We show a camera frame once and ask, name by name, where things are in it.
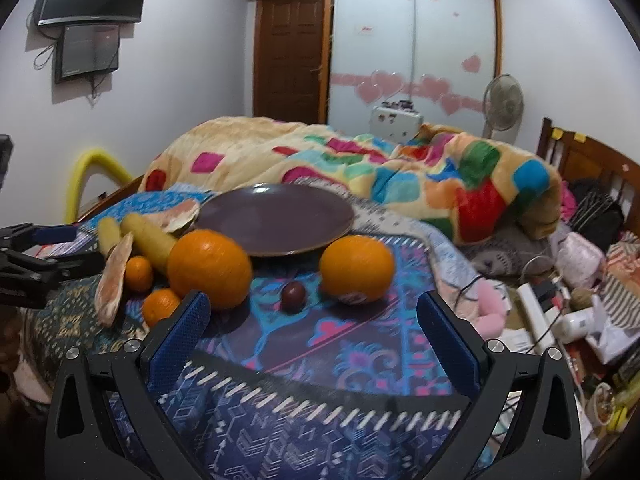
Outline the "blue patterned bedspread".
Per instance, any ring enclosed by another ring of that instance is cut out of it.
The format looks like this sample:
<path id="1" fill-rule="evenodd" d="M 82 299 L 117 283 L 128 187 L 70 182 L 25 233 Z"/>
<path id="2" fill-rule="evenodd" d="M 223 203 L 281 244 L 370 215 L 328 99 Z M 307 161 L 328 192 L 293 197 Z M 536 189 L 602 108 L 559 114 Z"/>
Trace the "blue patterned bedspread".
<path id="1" fill-rule="evenodd" d="M 396 271 L 386 296 L 348 306 L 320 290 L 318 252 L 258 259 L 247 300 L 215 314 L 157 400 L 214 479 L 412 479 L 466 408 L 420 329 L 431 289 L 462 314 L 482 279 L 426 224 L 353 200 L 356 228 L 384 243 Z M 281 310 L 300 281 L 305 307 Z"/>

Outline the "grey patterned pillow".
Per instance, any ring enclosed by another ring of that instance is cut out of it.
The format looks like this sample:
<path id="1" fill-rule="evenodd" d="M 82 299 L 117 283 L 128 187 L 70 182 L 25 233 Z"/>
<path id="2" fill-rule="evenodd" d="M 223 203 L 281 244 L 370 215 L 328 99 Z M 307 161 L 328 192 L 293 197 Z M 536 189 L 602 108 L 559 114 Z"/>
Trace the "grey patterned pillow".
<path id="1" fill-rule="evenodd" d="M 458 249 L 475 270 L 486 276 L 518 278 L 547 272 L 554 265 L 549 241 L 533 240 L 517 226 L 506 226 L 489 240 Z"/>

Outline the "white suitcase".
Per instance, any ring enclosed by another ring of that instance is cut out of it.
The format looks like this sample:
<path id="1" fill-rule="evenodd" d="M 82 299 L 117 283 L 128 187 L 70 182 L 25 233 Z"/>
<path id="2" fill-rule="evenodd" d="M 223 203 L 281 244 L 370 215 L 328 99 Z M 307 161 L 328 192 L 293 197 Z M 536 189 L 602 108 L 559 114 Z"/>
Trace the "white suitcase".
<path id="1" fill-rule="evenodd" d="M 384 101 L 372 108 L 369 131 L 379 139 L 407 144 L 423 124 L 423 115 L 417 112 L 411 101 Z"/>

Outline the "white power strip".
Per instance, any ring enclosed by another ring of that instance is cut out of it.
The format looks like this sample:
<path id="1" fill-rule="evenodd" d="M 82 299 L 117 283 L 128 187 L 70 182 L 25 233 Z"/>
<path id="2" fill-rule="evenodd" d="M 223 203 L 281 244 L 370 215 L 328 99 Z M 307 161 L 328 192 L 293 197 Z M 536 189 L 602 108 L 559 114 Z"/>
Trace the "white power strip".
<path id="1" fill-rule="evenodd" d="M 545 311 L 529 284 L 521 285 L 516 291 L 524 309 L 529 333 L 533 338 L 532 348 L 529 352 L 544 353 L 554 345 L 551 325 L 560 311 L 554 304 Z"/>

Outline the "pink plush toy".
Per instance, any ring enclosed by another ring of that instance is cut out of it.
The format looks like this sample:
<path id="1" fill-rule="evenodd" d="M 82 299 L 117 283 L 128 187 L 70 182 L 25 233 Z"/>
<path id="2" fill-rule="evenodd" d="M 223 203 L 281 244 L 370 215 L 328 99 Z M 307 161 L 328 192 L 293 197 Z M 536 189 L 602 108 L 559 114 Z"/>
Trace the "pink plush toy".
<path id="1" fill-rule="evenodd" d="M 506 327 L 508 315 L 503 298 L 487 280 L 478 282 L 476 292 L 478 315 L 472 325 L 484 340 L 498 338 Z"/>

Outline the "brown wooden door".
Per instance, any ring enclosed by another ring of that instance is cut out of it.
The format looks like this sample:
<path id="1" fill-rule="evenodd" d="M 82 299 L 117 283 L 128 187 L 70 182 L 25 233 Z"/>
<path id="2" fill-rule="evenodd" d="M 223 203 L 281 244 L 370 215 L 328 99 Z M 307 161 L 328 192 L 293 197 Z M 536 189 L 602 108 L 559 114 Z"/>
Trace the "brown wooden door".
<path id="1" fill-rule="evenodd" d="M 253 113 L 319 120 L 323 0 L 257 0 Z"/>

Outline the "black clothing pile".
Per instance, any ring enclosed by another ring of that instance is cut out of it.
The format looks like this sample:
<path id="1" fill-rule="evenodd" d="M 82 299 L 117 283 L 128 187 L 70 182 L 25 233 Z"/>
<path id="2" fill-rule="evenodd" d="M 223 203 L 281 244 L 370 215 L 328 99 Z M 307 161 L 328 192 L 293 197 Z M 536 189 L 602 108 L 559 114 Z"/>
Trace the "black clothing pile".
<path id="1" fill-rule="evenodd" d="M 606 254 L 623 231 L 625 217 L 622 207 L 598 180 L 570 182 L 568 190 L 577 205 L 568 222 L 570 227 Z"/>

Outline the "dark red jujube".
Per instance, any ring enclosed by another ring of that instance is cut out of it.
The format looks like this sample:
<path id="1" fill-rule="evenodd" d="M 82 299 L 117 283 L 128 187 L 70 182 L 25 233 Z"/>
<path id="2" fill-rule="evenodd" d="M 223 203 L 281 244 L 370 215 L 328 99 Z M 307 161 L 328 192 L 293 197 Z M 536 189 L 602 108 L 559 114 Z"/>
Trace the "dark red jujube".
<path id="1" fill-rule="evenodd" d="M 305 307 L 307 292 L 300 281 L 292 281 L 285 284 L 280 292 L 281 310 L 288 313 L 296 313 Z"/>

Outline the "white wardrobe with hearts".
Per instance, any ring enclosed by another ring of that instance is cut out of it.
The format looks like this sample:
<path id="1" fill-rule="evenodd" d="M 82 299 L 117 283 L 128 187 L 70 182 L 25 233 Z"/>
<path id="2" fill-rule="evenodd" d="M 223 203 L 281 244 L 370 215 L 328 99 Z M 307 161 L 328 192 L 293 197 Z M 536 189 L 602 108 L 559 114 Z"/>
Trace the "white wardrobe with hearts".
<path id="1" fill-rule="evenodd" d="M 497 0 L 332 0 L 326 122 L 370 133 L 373 107 L 404 100 L 480 136 L 497 52 Z"/>

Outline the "small mandarin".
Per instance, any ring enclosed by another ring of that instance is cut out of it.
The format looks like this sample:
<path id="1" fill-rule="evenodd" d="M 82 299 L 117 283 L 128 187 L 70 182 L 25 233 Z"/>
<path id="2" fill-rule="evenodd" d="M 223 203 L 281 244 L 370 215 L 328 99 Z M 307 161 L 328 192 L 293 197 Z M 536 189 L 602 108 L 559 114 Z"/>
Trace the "small mandarin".
<path id="1" fill-rule="evenodd" d="M 153 285 L 154 271 L 150 260 L 143 256 L 134 256 L 126 263 L 125 284 L 137 294 L 144 294 Z"/>
<path id="2" fill-rule="evenodd" d="M 180 298 L 170 288 L 154 290 L 143 301 L 143 321 L 146 326 L 153 328 L 161 320 L 169 318 L 179 304 Z"/>

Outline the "wooden headboard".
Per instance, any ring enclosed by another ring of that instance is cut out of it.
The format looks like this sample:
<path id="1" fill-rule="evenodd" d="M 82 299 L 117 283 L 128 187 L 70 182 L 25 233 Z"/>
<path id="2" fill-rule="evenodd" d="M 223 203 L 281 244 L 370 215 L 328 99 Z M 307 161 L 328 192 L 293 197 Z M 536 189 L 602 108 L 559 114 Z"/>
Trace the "wooden headboard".
<path id="1" fill-rule="evenodd" d="M 638 162 L 583 133 L 542 118 L 537 155 L 555 167 L 566 182 L 596 180 L 623 209 L 625 230 L 639 235 Z"/>

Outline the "colourful patchwork blanket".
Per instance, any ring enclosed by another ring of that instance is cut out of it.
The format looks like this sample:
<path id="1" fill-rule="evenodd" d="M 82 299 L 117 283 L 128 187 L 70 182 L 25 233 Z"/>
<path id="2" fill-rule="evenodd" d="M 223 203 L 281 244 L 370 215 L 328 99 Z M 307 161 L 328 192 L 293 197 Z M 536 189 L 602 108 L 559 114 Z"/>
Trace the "colourful patchwork blanket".
<path id="1" fill-rule="evenodd" d="M 482 242 L 509 221 L 534 240 L 561 219 L 558 170 L 516 146 L 424 124 L 396 144 L 370 133 L 265 117 L 219 117 L 183 133 L 154 159 L 145 192 L 189 183 L 222 193 L 257 183 L 318 178 L 406 217 L 457 245 Z"/>

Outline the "large orange with sticker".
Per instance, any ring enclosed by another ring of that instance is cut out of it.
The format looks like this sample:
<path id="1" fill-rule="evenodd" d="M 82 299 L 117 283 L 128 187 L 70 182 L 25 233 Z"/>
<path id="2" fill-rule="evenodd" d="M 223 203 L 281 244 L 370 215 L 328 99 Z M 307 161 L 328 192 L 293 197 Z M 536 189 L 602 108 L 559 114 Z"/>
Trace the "large orange with sticker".
<path id="1" fill-rule="evenodd" d="M 195 230 L 180 237 L 167 260 L 170 288 L 181 297 L 204 292 L 215 310 L 242 304 L 250 291 L 253 268 L 244 249 L 212 230 Z"/>

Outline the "pomelo segment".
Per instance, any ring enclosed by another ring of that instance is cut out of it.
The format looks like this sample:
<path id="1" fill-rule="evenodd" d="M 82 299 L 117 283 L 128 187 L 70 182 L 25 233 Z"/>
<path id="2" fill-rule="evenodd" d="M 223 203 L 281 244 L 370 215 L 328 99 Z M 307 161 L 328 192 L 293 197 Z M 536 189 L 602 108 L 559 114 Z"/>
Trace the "pomelo segment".
<path id="1" fill-rule="evenodd" d="M 122 299 L 126 265 L 132 252 L 132 244 L 134 237 L 128 233 L 112 249 L 96 288 L 94 308 L 99 323 L 104 327 L 111 327 L 115 321 Z"/>
<path id="2" fill-rule="evenodd" d="M 152 214 L 144 218 L 169 234 L 176 234 L 188 228 L 200 214 L 201 206 L 194 198 L 186 198 L 178 205 Z"/>

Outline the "yellow foam tube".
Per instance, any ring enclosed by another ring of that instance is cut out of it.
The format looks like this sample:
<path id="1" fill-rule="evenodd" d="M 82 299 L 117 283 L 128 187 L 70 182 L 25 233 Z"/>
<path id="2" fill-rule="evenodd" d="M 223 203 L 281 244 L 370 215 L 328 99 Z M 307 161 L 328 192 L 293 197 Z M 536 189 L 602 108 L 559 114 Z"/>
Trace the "yellow foam tube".
<path id="1" fill-rule="evenodd" d="M 108 180 L 127 185 L 134 176 L 104 148 L 89 148 L 83 151 L 74 163 L 66 188 L 64 222 L 75 223 L 79 218 L 82 196 L 86 185 L 94 174 L 103 174 Z"/>

